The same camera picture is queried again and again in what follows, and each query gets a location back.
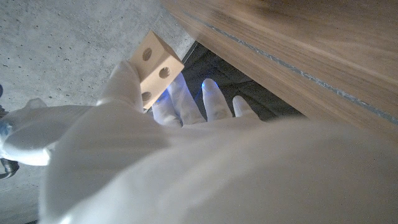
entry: finger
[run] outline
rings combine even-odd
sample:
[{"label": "finger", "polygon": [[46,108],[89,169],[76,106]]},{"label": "finger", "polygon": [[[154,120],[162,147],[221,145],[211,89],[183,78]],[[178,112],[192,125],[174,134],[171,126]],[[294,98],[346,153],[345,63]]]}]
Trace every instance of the finger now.
[{"label": "finger", "polygon": [[167,87],[174,105],[174,110],[180,116],[182,124],[202,123],[206,120],[200,114],[197,104],[188,90],[185,79],[180,73],[175,80]]},{"label": "finger", "polygon": [[257,114],[250,108],[246,100],[242,96],[235,96],[232,100],[236,117],[250,117],[259,119]]},{"label": "finger", "polygon": [[207,78],[203,81],[201,89],[203,92],[203,102],[205,104],[207,121],[232,118],[232,112],[216,82]]},{"label": "finger", "polygon": [[140,80],[135,67],[128,61],[119,62],[99,96],[97,106],[110,101],[123,101],[140,113],[143,113]]},{"label": "finger", "polygon": [[152,105],[152,110],[154,112],[154,119],[159,124],[171,127],[181,127],[181,122],[174,111],[173,103],[167,90],[165,90],[159,99]]}]

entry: white sleeve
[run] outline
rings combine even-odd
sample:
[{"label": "white sleeve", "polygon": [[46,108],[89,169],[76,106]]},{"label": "white sleeve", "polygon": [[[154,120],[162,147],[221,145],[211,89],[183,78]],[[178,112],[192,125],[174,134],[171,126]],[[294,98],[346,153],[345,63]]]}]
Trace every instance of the white sleeve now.
[{"label": "white sleeve", "polygon": [[398,153],[369,133],[247,118],[166,128],[118,106],[60,141],[41,223],[398,222]]}]

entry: white fabric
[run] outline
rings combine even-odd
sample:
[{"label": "white fabric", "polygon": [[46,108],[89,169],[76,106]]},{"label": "white fabric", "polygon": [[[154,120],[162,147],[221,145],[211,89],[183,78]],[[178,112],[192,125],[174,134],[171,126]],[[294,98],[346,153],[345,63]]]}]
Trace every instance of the white fabric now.
[{"label": "white fabric", "polygon": [[39,98],[0,119],[0,156],[33,166],[46,166],[67,129],[91,106],[47,107]]},{"label": "white fabric", "polygon": [[388,142],[339,124],[263,123],[240,97],[232,118],[212,80],[205,122],[182,76],[153,119],[136,77],[120,63],[98,106],[60,138],[40,223],[398,222],[398,153]]}]

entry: dark fabric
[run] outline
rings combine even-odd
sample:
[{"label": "dark fabric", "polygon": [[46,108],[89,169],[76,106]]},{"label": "dark fabric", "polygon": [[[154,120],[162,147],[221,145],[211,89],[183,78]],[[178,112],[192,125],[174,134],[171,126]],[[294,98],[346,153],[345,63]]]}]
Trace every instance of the dark fabric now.
[{"label": "dark fabric", "polygon": [[253,111],[263,121],[284,116],[302,116],[299,111],[201,44],[195,47],[195,50],[185,62],[183,75],[193,99],[205,118],[206,112],[202,100],[201,83],[206,78],[211,78],[217,82],[232,112],[232,99],[239,95],[249,103]]}]

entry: wood grain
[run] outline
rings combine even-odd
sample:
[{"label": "wood grain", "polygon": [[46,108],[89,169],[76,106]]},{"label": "wood grain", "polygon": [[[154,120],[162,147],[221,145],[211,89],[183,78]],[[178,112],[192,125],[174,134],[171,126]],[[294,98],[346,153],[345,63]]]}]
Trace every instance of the wood grain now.
[{"label": "wood grain", "polygon": [[396,3],[162,2],[197,41],[309,118],[344,121],[398,142],[398,125],[231,38],[396,118]]}]

